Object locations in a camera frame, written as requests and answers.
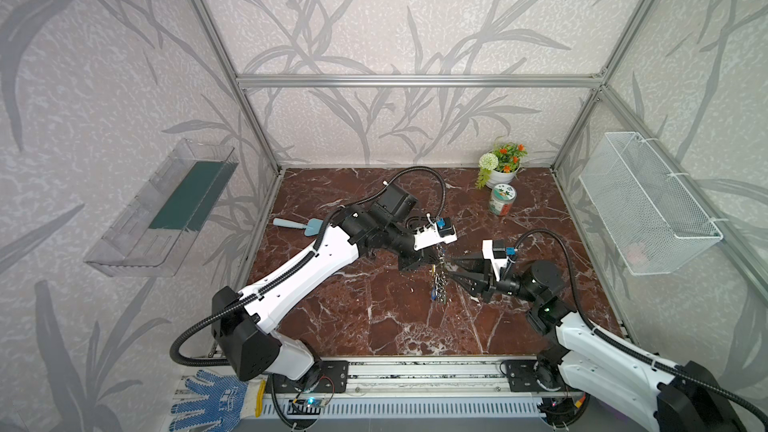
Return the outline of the metal key ring plate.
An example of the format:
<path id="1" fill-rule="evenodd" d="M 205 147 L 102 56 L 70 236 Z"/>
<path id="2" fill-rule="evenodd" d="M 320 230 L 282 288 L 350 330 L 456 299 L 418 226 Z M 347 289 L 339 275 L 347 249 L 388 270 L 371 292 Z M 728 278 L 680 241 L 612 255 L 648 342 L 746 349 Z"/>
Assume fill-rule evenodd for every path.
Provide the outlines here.
<path id="1" fill-rule="evenodd" d="M 432 292 L 431 299 L 434 302 L 440 304 L 447 303 L 446 285 L 448 277 L 446 275 L 446 260 L 444 248 L 441 245 L 434 247 L 434 260 L 432 265 L 431 277 L 432 277 Z"/>

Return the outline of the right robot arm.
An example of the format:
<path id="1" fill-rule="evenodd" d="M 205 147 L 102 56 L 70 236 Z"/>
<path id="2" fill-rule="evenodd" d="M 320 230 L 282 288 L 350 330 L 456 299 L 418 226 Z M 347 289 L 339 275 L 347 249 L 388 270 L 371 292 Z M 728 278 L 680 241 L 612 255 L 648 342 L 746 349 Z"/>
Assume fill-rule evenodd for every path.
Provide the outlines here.
<path id="1" fill-rule="evenodd" d="M 767 421 L 765 412 L 722 388 L 705 367 L 669 361 L 594 323 L 578 298 L 560 296 L 564 288 L 578 291 L 573 264 L 560 269 L 536 260 L 518 268 L 521 246 L 486 240 L 481 253 L 453 259 L 449 275 L 484 301 L 500 294 L 530 303 L 527 322 L 552 343 L 538 358 L 543 387 L 582 391 L 648 431 L 742 431 L 738 408 Z"/>

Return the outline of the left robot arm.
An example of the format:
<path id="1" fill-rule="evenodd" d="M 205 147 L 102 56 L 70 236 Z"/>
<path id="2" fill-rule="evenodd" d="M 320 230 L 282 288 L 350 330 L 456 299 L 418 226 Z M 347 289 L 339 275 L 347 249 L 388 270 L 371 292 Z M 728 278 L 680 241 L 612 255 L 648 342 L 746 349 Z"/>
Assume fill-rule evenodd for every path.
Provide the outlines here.
<path id="1" fill-rule="evenodd" d="M 401 271 L 438 264 L 438 245 L 456 241 L 456 229 L 441 211 L 407 227 L 416 203 L 389 181 L 369 197 L 338 206 L 314 241 L 275 271 L 240 291 L 220 289 L 211 315 L 174 340 L 171 360 L 187 367 L 230 366 L 242 382 L 267 374 L 314 388 L 322 359 L 304 342 L 280 334 L 279 323 L 327 278 L 378 249 L 396 255 Z"/>

